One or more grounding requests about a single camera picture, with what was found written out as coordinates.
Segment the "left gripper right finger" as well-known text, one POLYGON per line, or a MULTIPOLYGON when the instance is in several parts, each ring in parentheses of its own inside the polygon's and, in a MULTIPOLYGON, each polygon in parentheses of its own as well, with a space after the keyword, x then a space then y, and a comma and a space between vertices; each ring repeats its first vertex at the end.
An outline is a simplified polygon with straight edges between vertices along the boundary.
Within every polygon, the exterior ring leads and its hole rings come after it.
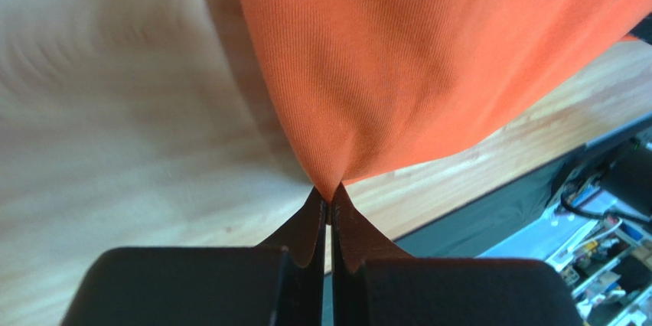
POLYGON ((336 325, 581 325, 561 277, 530 259, 417 258, 380 232, 344 186, 331 201, 336 325))

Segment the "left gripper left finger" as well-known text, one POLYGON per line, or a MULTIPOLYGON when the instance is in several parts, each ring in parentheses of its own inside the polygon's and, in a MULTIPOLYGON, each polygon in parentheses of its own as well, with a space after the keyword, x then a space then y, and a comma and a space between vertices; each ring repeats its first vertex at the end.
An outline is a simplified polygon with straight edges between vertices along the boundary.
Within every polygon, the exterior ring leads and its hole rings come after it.
POLYGON ((250 247, 120 247, 77 289, 65 325, 319 325, 327 208, 317 191, 250 247))

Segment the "orange t-shirt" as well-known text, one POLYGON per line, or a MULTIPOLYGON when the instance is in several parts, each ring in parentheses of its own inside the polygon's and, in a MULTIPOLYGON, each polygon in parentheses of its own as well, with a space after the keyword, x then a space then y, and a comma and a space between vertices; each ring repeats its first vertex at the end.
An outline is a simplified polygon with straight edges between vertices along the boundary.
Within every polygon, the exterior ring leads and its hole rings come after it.
POLYGON ((343 181, 476 145, 621 40, 651 0, 240 0, 297 159, 343 181))

